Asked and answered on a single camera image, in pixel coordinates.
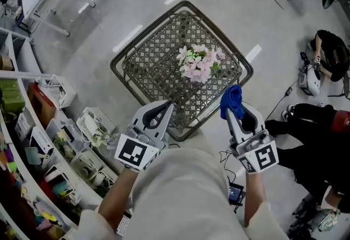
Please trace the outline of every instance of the shelf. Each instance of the shelf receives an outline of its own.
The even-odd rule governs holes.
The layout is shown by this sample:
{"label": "shelf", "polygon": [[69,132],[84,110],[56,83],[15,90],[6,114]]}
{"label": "shelf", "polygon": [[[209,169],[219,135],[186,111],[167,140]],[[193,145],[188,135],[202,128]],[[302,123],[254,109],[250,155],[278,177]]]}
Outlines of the shelf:
{"label": "shelf", "polygon": [[32,175],[28,171],[19,153],[17,152],[16,147],[13,145],[11,136],[7,130],[6,123],[4,121],[1,111],[0,111],[0,127],[1,127],[1,131],[4,134],[5,142],[9,145],[9,148],[12,152],[17,168],[26,182],[26,187],[28,192],[30,192],[32,196],[35,195],[40,200],[46,202],[53,210],[55,210],[55,212],[62,218],[62,220],[65,222],[67,226],[77,228],[76,224],[73,223],[68,217],[66,217],[61,212],[61,210],[47,197],[47,195],[43,192],[43,190],[40,188],[40,186],[37,184],[37,182],[34,180]]}
{"label": "shelf", "polygon": [[14,67],[15,71],[18,71],[17,63],[16,63],[15,50],[13,48],[12,34],[11,33],[8,33],[6,41],[5,41],[5,45],[6,45],[7,49],[8,49],[8,56],[12,60],[13,67]]}
{"label": "shelf", "polygon": [[83,203],[85,203],[86,207],[88,207],[88,208],[100,205],[103,198],[101,196],[99,196],[91,187],[89,187],[89,185],[86,182],[83,181],[83,179],[81,179],[80,176],[78,176],[76,174],[76,172],[71,168],[69,163],[62,156],[62,154],[57,150],[56,146],[50,140],[44,127],[42,126],[41,122],[39,121],[38,116],[36,115],[36,112],[34,111],[34,109],[32,107],[32,104],[30,103],[30,100],[28,98],[27,91],[24,87],[22,79],[18,78],[17,81],[18,81],[20,91],[22,93],[22,97],[25,101],[25,106],[29,110],[29,112],[31,113],[31,116],[35,122],[35,125],[40,128],[40,130],[41,130],[41,132],[43,132],[43,134],[46,135],[50,145],[54,148],[54,155],[56,157],[58,157],[60,162],[62,162],[65,167],[70,168],[74,172],[74,174],[77,176],[77,178],[79,179],[80,183],[79,183],[79,186],[76,189],[76,191],[81,195]]}
{"label": "shelf", "polygon": [[40,68],[35,59],[30,39],[26,38],[16,59],[16,66],[20,72],[30,72],[40,74]]}
{"label": "shelf", "polygon": [[14,229],[20,240],[30,240],[17,226],[17,224],[12,220],[10,215],[6,212],[5,208],[0,203],[0,214],[3,215],[7,223]]}

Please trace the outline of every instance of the blue cloth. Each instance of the blue cloth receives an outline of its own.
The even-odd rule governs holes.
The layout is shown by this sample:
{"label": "blue cloth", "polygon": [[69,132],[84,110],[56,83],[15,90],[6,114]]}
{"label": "blue cloth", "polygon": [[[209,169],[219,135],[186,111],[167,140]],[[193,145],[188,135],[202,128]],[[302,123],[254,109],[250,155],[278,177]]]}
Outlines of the blue cloth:
{"label": "blue cloth", "polygon": [[244,116],[244,110],[242,109],[242,89],[239,85],[233,85],[224,92],[220,102],[220,116],[222,119],[226,119],[226,109],[229,108],[236,114],[238,119],[242,119]]}

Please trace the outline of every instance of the concrete floor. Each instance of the concrete floor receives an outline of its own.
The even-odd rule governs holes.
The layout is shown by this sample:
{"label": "concrete floor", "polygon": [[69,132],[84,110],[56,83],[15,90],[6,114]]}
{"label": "concrete floor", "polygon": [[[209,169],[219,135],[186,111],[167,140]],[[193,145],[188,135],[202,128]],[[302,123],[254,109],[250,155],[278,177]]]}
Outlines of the concrete floor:
{"label": "concrete floor", "polygon": [[[100,107],[122,132],[130,123],[139,103],[109,68],[120,44],[137,26],[144,29],[180,0],[165,5],[166,0],[95,0],[96,6],[78,10],[82,0],[62,0],[57,14],[50,17],[71,35],[65,37],[46,26],[40,26],[32,35],[36,57],[43,72],[65,76],[78,93],[68,109],[76,118],[84,107]],[[254,75],[243,87],[243,99],[257,108],[264,117],[282,98],[286,89],[297,79],[301,66],[299,52],[317,30],[326,29],[345,38],[348,21],[339,19],[343,14],[335,4],[324,10],[321,0],[189,0],[200,8],[247,55],[257,44],[262,51],[252,61]],[[327,103],[329,92],[340,93],[342,84],[330,85],[325,81],[321,95],[307,97],[296,86],[278,106],[271,118],[279,118],[290,103]],[[346,99],[332,98],[337,109],[350,110]],[[212,116],[196,134],[182,145],[211,149],[215,155],[226,150],[229,143],[227,124],[218,113]],[[288,136],[277,139],[282,148],[297,146]],[[236,172],[236,182],[245,184],[241,165],[231,157],[226,168]],[[271,207],[278,222],[287,230],[293,218],[292,211],[307,194],[294,183],[291,171],[276,166],[264,172],[264,182]],[[243,210],[238,211],[242,218]],[[334,228],[339,235],[343,226]]]}

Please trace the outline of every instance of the sneaker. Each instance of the sneaker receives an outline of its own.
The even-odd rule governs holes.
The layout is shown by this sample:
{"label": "sneaker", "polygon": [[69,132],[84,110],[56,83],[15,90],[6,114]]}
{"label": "sneaker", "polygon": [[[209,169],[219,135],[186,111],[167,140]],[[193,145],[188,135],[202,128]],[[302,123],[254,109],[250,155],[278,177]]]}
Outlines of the sneaker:
{"label": "sneaker", "polygon": [[282,115],[281,115],[282,120],[283,120],[284,122],[287,122],[287,121],[288,121],[288,117],[289,117],[289,115],[290,115],[290,113],[289,113],[289,112],[287,112],[287,111],[283,111],[283,112],[282,112]]}
{"label": "sneaker", "polygon": [[294,113],[294,108],[295,108],[295,105],[288,105],[287,112],[290,113],[290,114],[293,114]]}

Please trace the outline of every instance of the person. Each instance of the person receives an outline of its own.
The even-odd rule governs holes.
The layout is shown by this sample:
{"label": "person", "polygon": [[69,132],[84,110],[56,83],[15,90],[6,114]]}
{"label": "person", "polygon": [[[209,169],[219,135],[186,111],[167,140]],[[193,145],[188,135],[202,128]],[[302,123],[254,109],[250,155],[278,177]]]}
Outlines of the person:
{"label": "person", "polygon": [[290,105],[288,110],[282,113],[282,118],[286,118],[288,113],[292,113],[293,117],[298,119],[311,120],[320,130],[326,132],[350,133],[350,112],[335,110],[332,105],[324,107],[306,103]]}
{"label": "person", "polygon": [[265,127],[272,136],[289,134],[303,144],[292,149],[277,148],[278,164],[293,170],[296,182],[318,204],[325,199],[333,208],[350,213],[350,185],[344,179],[349,173],[349,133],[348,127],[345,131],[340,127],[341,119],[348,124],[348,112],[345,117],[343,112],[331,106],[298,104],[282,113],[283,121],[268,120]]}
{"label": "person", "polygon": [[261,174],[247,174],[246,181],[244,230],[229,205],[219,161],[203,150],[164,150],[140,174],[124,168],[98,212],[82,212],[74,239],[115,239],[132,189],[133,216],[125,239],[287,240],[266,202]]}
{"label": "person", "polygon": [[341,80],[350,67],[350,53],[341,38],[326,30],[319,30],[310,42],[314,56],[321,58],[323,50],[325,60],[321,60],[320,71],[331,81]]}

